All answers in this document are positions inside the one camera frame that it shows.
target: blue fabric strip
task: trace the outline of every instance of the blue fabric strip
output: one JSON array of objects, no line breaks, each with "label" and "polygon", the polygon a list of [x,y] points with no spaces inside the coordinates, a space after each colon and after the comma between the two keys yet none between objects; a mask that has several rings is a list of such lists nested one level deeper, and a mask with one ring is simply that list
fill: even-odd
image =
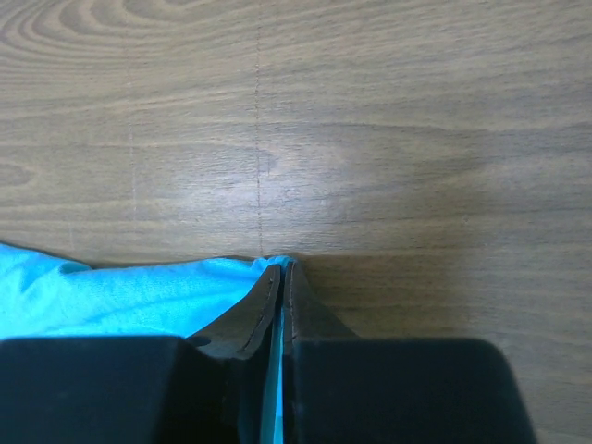
[{"label": "blue fabric strip", "polygon": [[[93,270],[0,243],[0,339],[174,335],[187,338],[244,298],[277,256]],[[281,314],[265,386],[262,442],[283,441]]]}]

